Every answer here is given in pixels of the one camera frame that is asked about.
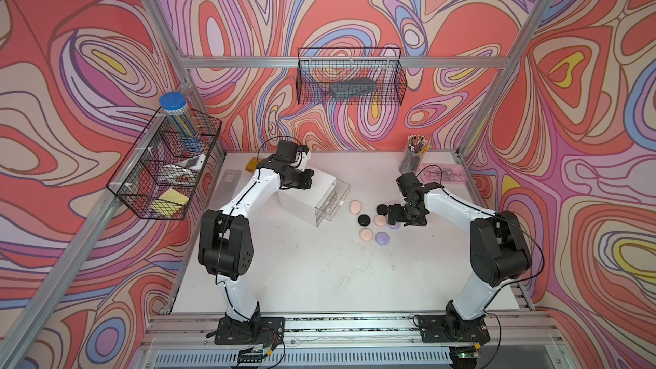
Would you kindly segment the white drawer cabinet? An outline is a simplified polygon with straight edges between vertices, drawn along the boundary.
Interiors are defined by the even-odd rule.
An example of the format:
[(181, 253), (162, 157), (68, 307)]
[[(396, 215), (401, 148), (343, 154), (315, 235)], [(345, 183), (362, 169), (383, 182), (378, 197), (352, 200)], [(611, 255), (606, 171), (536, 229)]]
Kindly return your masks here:
[(279, 190), (278, 199), (283, 210), (313, 227), (318, 227), (315, 208), (337, 178), (321, 170), (313, 171), (312, 186), (309, 190)]

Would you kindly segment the clear top drawer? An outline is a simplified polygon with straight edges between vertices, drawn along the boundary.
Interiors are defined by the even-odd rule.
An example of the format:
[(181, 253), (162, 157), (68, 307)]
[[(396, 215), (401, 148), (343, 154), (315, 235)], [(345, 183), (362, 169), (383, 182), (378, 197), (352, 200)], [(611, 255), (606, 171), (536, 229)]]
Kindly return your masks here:
[(344, 205), (349, 193), (350, 184), (336, 179), (315, 208), (316, 225), (319, 226), (324, 220), (331, 221)]

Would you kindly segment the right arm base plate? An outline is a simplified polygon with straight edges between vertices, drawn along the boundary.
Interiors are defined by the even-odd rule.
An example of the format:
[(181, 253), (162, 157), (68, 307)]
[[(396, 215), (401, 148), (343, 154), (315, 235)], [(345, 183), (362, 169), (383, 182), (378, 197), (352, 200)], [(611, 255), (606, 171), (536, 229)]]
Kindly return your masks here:
[(415, 315), (413, 324), (419, 329), (423, 343), (484, 345), (490, 341), (483, 317), (462, 320), (456, 314)]

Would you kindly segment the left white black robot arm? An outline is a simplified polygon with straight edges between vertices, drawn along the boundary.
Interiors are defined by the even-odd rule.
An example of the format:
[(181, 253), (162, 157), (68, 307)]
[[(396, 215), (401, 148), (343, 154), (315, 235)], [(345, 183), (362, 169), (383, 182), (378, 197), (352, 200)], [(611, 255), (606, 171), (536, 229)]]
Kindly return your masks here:
[(314, 172), (307, 169), (309, 152), (296, 159), (270, 155), (256, 166), (253, 177), (232, 200), (219, 210), (207, 210), (201, 218), (198, 262), (222, 288), (227, 317), (237, 322), (253, 321), (259, 302), (239, 282), (253, 261), (255, 250), (250, 217), (280, 189), (308, 190)]

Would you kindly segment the dark grey item in basket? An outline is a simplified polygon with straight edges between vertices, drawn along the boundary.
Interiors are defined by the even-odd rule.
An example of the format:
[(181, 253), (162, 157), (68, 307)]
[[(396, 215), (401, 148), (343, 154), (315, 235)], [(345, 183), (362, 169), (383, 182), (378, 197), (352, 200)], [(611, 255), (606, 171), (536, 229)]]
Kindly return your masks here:
[(336, 100), (366, 96), (377, 90), (377, 83), (369, 78), (357, 78), (329, 85), (329, 93)]

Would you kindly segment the white item in basket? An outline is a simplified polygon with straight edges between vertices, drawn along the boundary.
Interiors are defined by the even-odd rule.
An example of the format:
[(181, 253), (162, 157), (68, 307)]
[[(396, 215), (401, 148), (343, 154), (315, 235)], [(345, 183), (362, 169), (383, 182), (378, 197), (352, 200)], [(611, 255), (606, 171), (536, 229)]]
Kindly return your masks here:
[(190, 171), (198, 172), (206, 162), (206, 155), (200, 154), (179, 163), (179, 166)]

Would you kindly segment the blue lid pencil tube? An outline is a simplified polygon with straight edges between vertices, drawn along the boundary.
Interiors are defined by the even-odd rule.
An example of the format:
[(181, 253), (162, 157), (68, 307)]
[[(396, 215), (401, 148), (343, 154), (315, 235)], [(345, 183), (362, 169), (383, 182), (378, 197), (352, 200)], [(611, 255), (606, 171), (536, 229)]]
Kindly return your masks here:
[(160, 96), (159, 104), (167, 115), (168, 121), (179, 134), (186, 150), (193, 155), (200, 154), (204, 143), (188, 107), (186, 96), (181, 92), (168, 92)]

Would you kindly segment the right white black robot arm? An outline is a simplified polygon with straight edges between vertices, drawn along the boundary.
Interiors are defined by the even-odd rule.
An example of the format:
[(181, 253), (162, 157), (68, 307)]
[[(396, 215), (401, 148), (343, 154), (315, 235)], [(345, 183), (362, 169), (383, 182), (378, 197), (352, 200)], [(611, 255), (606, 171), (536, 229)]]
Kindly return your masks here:
[(425, 227), (427, 216), (434, 214), (469, 234), (473, 272), (446, 307), (446, 317), (452, 323), (469, 324), (482, 318), (503, 285), (531, 269), (531, 251), (514, 213), (482, 208), (457, 197), (440, 183), (421, 182), (414, 173), (402, 174), (396, 185), (404, 203), (388, 207), (391, 225)]

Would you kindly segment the black earphone case left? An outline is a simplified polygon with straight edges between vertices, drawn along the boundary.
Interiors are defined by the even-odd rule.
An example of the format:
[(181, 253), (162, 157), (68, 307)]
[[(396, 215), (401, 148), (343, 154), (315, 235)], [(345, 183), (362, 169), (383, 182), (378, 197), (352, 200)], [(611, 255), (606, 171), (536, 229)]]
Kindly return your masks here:
[(368, 227), (371, 224), (371, 218), (368, 215), (359, 215), (357, 222), (361, 227)]

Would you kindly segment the clear pen holder cup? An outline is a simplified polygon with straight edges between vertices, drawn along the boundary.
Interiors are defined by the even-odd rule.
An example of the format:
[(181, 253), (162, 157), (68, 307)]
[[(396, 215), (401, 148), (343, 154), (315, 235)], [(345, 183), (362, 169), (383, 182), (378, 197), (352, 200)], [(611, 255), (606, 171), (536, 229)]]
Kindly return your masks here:
[(403, 159), (398, 166), (400, 174), (416, 173), (425, 152), (430, 148), (430, 140), (421, 135), (411, 135), (408, 137), (403, 149)]

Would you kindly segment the pink earphone case middle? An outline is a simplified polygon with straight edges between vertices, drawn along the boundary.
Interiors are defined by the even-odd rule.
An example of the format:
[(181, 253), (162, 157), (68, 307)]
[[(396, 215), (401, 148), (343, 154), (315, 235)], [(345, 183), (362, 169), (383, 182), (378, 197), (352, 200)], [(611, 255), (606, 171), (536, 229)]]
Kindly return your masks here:
[(376, 215), (373, 219), (373, 222), (378, 227), (384, 227), (388, 224), (388, 220), (385, 215)]

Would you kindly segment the black earphone case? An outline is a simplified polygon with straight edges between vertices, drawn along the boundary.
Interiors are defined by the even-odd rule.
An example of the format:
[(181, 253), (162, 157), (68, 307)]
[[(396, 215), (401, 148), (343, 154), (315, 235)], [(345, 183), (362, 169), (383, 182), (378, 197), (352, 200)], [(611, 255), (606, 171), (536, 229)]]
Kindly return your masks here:
[(361, 227), (368, 227), (371, 224), (371, 218), (368, 215), (359, 215), (357, 222)]
[(376, 211), (378, 215), (387, 216), (389, 214), (389, 206), (386, 204), (379, 204)]

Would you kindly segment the black earphone case right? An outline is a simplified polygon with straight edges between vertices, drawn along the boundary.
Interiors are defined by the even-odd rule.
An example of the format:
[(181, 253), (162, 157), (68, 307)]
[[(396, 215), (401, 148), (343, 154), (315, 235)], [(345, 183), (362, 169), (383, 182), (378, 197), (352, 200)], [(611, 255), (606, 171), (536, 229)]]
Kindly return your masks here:
[(376, 211), (378, 215), (387, 216), (389, 214), (389, 206), (386, 204), (379, 204)]

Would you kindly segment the pink transparent pencil case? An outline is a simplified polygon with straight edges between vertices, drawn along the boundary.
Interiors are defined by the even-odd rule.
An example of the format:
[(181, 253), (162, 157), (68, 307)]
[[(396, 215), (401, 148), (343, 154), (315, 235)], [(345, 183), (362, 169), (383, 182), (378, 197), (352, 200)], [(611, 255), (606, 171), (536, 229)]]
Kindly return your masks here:
[(464, 167), (457, 164), (430, 164), (422, 173), (422, 177), (425, 183), (466, 184), (467, 181)]

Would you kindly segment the pink earphone case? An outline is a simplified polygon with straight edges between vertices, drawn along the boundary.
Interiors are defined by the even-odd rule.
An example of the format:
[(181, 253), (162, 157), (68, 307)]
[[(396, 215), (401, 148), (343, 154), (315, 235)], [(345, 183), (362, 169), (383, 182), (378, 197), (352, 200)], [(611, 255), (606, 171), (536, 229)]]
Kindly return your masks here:
[(358, 215), (361, 212), (361, 202), (359, 200), (353, 200), (350, 202), (350, 213), (352, 215)]
[(373, 219), (373, 222), (378, 227), (384, 227), (388, 224), (388, 220), (385, 215), (376, 215)]
[(374, 240), (374, 232), (369, 228), (362, 228), (359, 237), (362, 241), (369, 242)]

